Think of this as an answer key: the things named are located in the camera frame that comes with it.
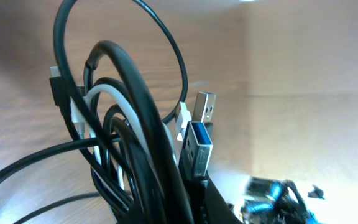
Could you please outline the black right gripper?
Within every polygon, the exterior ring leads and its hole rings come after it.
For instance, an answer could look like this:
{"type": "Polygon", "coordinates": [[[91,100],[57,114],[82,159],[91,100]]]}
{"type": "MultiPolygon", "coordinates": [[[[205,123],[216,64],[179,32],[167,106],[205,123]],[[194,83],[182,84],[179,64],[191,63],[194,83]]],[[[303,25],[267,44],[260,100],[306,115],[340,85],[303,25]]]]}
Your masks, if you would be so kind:
{"type": "MultiPolygon", "coordinates": [[[[309,198],[324,199],[324,191],[316,185],[308,192],[309,198]]],[[[241,223],[248,224],[314,224],[315,214],[292,180],[252,177],[244,192],[234,203],[228,204],[241,223]]]]}

